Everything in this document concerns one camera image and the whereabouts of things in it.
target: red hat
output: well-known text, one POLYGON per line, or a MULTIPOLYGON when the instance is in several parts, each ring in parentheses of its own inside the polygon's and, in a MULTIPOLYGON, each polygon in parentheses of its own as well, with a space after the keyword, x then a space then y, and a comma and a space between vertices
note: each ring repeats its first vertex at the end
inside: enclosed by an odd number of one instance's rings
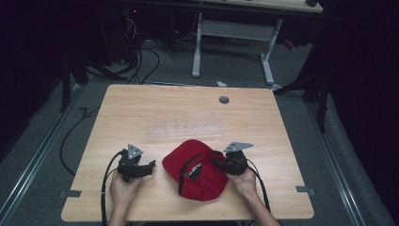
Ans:
POLYGON ((219 197, 228 182, 226 174, 213 161, 225 161, 223 153, 213 151, 199 140, 189 139, 168 154, 162 165, 179 183, 179 195, 209 201, 219 197))

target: cable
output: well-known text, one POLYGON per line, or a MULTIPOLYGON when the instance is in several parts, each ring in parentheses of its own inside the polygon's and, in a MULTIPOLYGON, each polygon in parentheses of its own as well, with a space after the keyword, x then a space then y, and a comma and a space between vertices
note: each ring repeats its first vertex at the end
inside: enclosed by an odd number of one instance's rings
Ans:
POLYGON ((255 165, 254 165, 251 161, 249 161, 249 162, 255 167, 256 170, 253 169, 253 168, 250 167, 250 166, 247 166, 247 165, 243 164, 243 163, 240 162, 238 159, 235 159, 235 158, 232 158, 232 157, 230 157, 230 159, 233 160, 233 161, 235 161, 235 162, 237 162, 238 164, 240 164, 240 165, 242 165, 242 166, 245 166, 246 168, 250 169, 250 170, 255 174, 255 176, 256 176, 256 177, 258 178, 258 180, 259 180, 259 183, 261 184, 261 189, 262 189, 262 193, 263 193, 263 200, 264 200, 264 206, 265 206, 266 209, 271 213, 271 210, 270 210, 270 203, 269 203, 269 199, 267 198, 266 188, 264 187, 264 183, 263 183, 263 180, 262 180, 262 178, 261 178, 261 175, 258 173, 258 170, 256 169, 255 165))
POLYGON ((71 132, 73 131, 74 128, 76 128, 76 126, 78 126, 80 124, 80 122, 82 122, 83 120, 85 120, 86 118, 90 117, 91 114, 93 114, 94 112, 96 112, 98 109, 100 109, 100 107, 95 108, 94 110, 90 111, 86 116, 84 116, 80 121, 78 121, 67 133, 67 135, 64 137, 64 139, 62 140, 61 146, 59 147, 59 159, 61 160, 61 164, 62 166, 65 168, 65 170, 67 170, 72 176, 75 176, 75 172, 73 172, 68 166, 67 164, 65 164, 64 162, 64 158, 62 156, 62 152, 63 152, 63 148, 64 148, 64 144, 65 141, 67 140, 68 136, 71 134, 71 132))
POLYGON ((156 57, 158 58, 158 62, 156 62, 156 65, 155 65, 155 67, 152 69, 152 71, 151 71, 150 73, 148 73, 148 74, 143 78, 143 80, 141 81, 140 85, 143 85, 143 84, 144 84, 144 81, 145 81, 153 72, 155 72, 155 70, 158 68, 159 62, 160 62, 159 56, 158 56, 153 50, 148 49, 147 51, 150 51, 150 52, 152 52, 153 54, 155 54, 156 57))
POLYGON ((192 39, 192 38, 197 36, 197 35, 193 35, 192 37, 188 37, 188 36, 190 36, 193 33, 194 27, 196 27, 196 21, 198 19, 198 16, 199 16, 199 14, 196 13, 196 17, 194 18, 194 23, 191 26, 191 30, 188 32, 188 34, 184 38, 181 38, 179 40, 175 40, 175 42, 178 42, 178 41, 181 41, 181 40, 190 40, 190 39, 192 39))
POLYGON ((140 82, 140 78, 138 77, 138 71, 141 69, 141 64, 142 64, 142 62, 143 62, 143 55, 142 55, 142 53, 141 53, 141 48, 138 50, 138 52, 139 52, 139 55, 140 55, 139 65, 138 65, 138 67, 136 66, 136 71, 135 71, 135 73, 130 77, 130 79, 127 81, 127 84, 130 84, 130 82, 132 81, 133 78, 135 79, 135 80, 133 80, 133 84, 134 84, 135 81, 136 81, 136 77, 137 77, 137 79, 138 79, 138 82, 140 82))
POLYGON ((109 169, 111 168, 112 163, 114 162, 115 158, 118 157, 118 155, 123 155, 123 151, 120 151, 112 157, 111 161, 108 164, 108 167, 106 168, 104 178, 103 178, 103 185, 101 187, 101 213, 102 213, 102 219, 103 219, 103 226, 106 226, 106 209, 105 209, 105 184, 106 184, 106 179, 108 179, 108 176, 110 175, 109 169))

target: gray carpet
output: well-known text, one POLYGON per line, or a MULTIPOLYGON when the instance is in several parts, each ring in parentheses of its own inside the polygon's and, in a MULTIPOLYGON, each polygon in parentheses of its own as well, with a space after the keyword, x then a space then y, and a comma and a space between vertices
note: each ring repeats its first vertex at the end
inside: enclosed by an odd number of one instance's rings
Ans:
MULTIPOLYGON (((153 51, 160 56, 160 64, 147 82, 215 87, 216 81, 221 81, 228 87, 269 89, 270 86, 265 83, 262 65, 256 53, 259 52, 260 45, 262 46, 262 43, 257 42, 241 48, 243 50, 235 51, 237 45, 229 44, 222 46, 217 51, 203 51, 200 78, 195 79, 191 77, 193 46, 176 45, 175 48, 171 48, 159 44, 153 51), (246 51, 248 48, 251 49, 250 54, 246 51)), ((146 46, 151 47, 154 44, 149 42, 146 43, 146 46)), ((284 86, 295 81, 310 49, 311 46, 304 46, 290 51, 284 46, 275 46, 270 58, 270 65, 278 85, 284 86)), ((143 51, 143 66, 139 73, 141 79, 153 69, 156 63, 157 58, 153 53, 143 51)), ((120 67, 122 66, 116 63, 112 70, 116 71, 120 67)), ((106 88, 115 83, 118 82, 106 77, 90 76, 90 82, 84 87, 83 93, 76 99, 71 111, 60 126, 59 132, 49 147, 48 155, 15 209, 9 225, 100 225, 99 222, 68 223, 62 221, 60 216, 65 200, 59 198, 59 194, 71 187, 73 178, 60 163, 59 148, 68 131, 82 119, 83 110, 80 108, 86 107, 90 111, 100 106, 106 88)), ((298 93, 300 91, 277 96, 277 101, 305 184, 314 191, 310 198, 315 214, 311 219, 282 220, 281 223, 287 226, 352 225, 328 165, 323 142, 319 138, 317 128, 312 123, 313 118, 307 104, 302 103, 298 93)), ((29 127, 11 153, 1 163, 0 170, 4 172, 0 176, 2 181, 1 203, 5 203, 7 200, 12 188, 18 182, 52 122, 56 119, 60 108, 60 98, 61 87, 57 86, 50 99, 31 119, 29 127)), ((76 171, 79 165, 95 118, 96 114, 93 114, 90 118, 85 119, 72 131, 65 142, 63 152, 65 162, 73 171, 76 171)), ((353 188, 364 224, 394 225, 354 154, 331 99, 328 100, 326 127, 326 136, 348 184, 353 188)))

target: black cable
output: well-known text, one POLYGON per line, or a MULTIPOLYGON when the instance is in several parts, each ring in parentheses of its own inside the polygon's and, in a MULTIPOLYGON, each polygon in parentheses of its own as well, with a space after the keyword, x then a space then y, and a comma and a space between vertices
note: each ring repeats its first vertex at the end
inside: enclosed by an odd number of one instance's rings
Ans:
POLYGON ((135 73, 130 77, 130 79, 127 81, 127 84, 130 84, 130 82, 132 81, 133 78, 135 79, 135 80, 133 81, 133 84, 134 84, 135 81, 136 81, 136 77, 137 77, 137 79, 138 79, 138 82, 139 82, 139 80, 140 80, 139 77, 138 77, 138 71, 141 69, 141 65, 142 65, 142 62, 143 62, 143 54, 142 54, 142 52, 141 52, 141 48, 138 50, 138 52, 139 52, 139 55, 140 55, 138 67, 136 66, 136 71, 135 71, 135 73))
POLYGON ((100 109, 100 107, 97 107, 97 108, 95 108, 94 110, 90 111, 86 116, 84 116, 80 121, 78 121, 78 122, 70 129, 70 131, 68 131, 67 135, 66 135, 66 136, 64 137, 64 139, 62 140, 61 146, 59 147, 59 159, 61 160, 61 164, 62 164, 62 166, 64 166, 65 170, 67 170, 72 176, 75 176, 75 172, 73 172, 73 171, 67 166, 67 164, 65 164, 65 162, 64 162, 64 157, 63 157, 63 155, 62 155, 65 141, 67 140, 68 136, 71 134, 71 132, 73 131, 73 129, 76 128, 76 126, 78 126, 78 125, 80 124, 80 122, 82 122, 82 121, 85 120, 86 118, 90 117, 91 114, 93 114, 94 112, 96 112, 98 109, 100 109))
POLYGON ((242 162, 239 161, 238 159, 235 159, 235 158, 232 158, 232 157, 230 157, 230 159, 233 160, 233 161, 235 161, 235 162, 237 162, 238 164, 240 164, 240 165, 242 165, 242 166, 244 166, 244 167, 250 169, 250 170, 255 174, 255 176, 256 176, 256 177, 258 178, 258 180, 259 180, 259 183, 261 184, 261 189, 262 189, 262 193, 263 193, 263 200, 264 200, 264 206, 265 206, 266 209, 271 213, 271 210, 270 210, 270 203, 269 203, 269 199, 267 198, 266 188, 264 187, 264 183, 263 183, 263 180, 262 180, 262 178, 261 178, 261 175, 257 172, 258 170, 256 169, 255 165, 254 165, 251 161, 249 161, 250 163, 253 164, 253 166, 255 167, 256 170, 253 169, 253 168, 250 167, 250 166, 245 165, 244 163, 242 163, 242 162))
POLYGON ((153 50, 151 50, 151 49, 147 49, 147 51, 150 51, 150 52, 152 52, 153 54, 155 54, 156 57, 158 58, 158 62, 156 62, 156 65, 155 65, 155 67, 152 69, 152 71, 151 71, 150 73, 148 73, 148 74, 143 78, 143 80, 141 81, 140 85, 143 85, 143 84, 144 84, 144 81, 145 81, 153 72, 155 72, 155 70, 158 68, 159 62, 160 62, 160 57, 158 56, 158 54, 156 54, 156 53, 155 53, 153 50))
POLYGON ((111 168, 111 165, 114 162, 115 158, 117 158, 118 155, 123 155, 123 152, 124 151, 120 151, 120 152, 116 153, 114 155, 114 157, 112 157, 111 161, 108 164, 108 167, 106 168, 105 174, 104 174, 103 185, 101 187, 101 213, 102 213, 102 219, 103 219, 103 226, 106 226, 106 209, 105 209, 105 184, 106 184, 106 179, 108 179, 108 176, 111 174, 111 173, 108 173, 108 172, 109 172, 109 169, 111 168))

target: wrist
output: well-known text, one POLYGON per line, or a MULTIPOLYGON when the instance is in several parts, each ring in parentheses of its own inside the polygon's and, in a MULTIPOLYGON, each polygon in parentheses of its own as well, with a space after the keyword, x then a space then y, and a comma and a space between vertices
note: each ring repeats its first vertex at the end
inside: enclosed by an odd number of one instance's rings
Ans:
POLYGON ((127 207, 114 206, 108 226, 122 226, 126 223, 127 207))

